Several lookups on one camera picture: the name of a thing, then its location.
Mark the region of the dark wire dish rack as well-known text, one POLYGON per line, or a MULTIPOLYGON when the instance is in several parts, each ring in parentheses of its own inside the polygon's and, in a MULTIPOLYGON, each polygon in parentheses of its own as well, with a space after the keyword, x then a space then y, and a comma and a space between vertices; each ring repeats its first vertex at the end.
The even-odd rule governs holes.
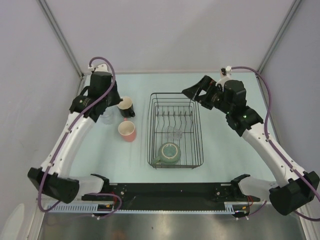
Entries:
POLYGON ((199 104, 179 92, 150 95, 147 162, 155 169, 194 169, 204 163, 199 104))

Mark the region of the clear faceted glass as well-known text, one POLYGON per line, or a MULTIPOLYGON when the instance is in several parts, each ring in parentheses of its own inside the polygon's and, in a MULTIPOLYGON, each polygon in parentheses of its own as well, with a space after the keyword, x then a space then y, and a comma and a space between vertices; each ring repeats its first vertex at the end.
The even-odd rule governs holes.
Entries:
POLYGON ((183 131, 172 126, 168 126, 166 129, 166 135, 169 141, 179 141, 183 136, 183 131))
POLYGON ((100 116, 100 120, 105 125, 112 125, 115 120, 115 108, 113 106, 107 107, 100 116))

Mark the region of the black ceramic mug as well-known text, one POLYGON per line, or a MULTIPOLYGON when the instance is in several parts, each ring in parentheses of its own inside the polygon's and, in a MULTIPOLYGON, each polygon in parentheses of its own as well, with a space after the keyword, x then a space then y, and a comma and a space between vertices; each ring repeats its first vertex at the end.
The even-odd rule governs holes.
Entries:
POLYGON ((130 97, 123 96, 122 101, 117 105, 117 108, 124 118, 134 118, 136 113, 134 111, 134 104, 130 97))

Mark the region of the pink ceramic mug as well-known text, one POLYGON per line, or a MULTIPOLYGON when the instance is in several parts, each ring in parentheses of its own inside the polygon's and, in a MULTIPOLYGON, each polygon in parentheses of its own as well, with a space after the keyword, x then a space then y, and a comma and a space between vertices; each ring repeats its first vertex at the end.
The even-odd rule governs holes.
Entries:
POLYGON ((124 120, 118 125, 118 133, 121 135, 124 141, 133 142, 137 136, 137 130, 135 124, 124 118, 124 120))

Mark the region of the green glazed ceramic mug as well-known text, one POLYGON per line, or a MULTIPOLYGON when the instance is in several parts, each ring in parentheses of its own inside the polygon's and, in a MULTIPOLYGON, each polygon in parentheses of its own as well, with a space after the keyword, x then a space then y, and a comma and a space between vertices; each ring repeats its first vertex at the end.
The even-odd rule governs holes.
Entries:
POLYGON ((173 142, 166 142, 160 146, 157 156, 151 161, 152 166, 175 165, 181 159, 180 147, 173 142))

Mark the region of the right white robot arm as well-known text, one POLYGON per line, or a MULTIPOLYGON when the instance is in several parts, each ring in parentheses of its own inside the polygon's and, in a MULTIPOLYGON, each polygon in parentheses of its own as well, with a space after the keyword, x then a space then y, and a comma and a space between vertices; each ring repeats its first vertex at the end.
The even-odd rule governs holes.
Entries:
POLYGON ((267 123, 247 105, 247 91, 242 81, 228 76, 215 81, 205 75, 182 93, 206 109, 223 112, 230 128, 253 147, 275 178, 275 181, 266 181, 249 174, 235 178, 236 185, 230 188, 235 200, 254 196, 271 202, 278 213, 286 216, 314 199, 320 177, 314 171, 305 171, 273 140, 266 130, 267 123))

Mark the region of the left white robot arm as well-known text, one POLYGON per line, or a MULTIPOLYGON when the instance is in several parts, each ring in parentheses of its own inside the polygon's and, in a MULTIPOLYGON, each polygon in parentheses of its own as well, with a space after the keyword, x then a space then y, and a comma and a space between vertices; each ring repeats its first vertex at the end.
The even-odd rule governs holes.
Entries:
POLYGON ((109 180, 98 174, 71 178, 70 171, 75 156, 85 136, 106 108, 118 105, 122 99, 112 74, 97 70, 90 75, 90 83, 73 101, 67 122, 57 143, 39 168, 30 168, 27 177, 38 190, 65 204, 76 197, 94 194, 105 200, 110 196, 109 180))

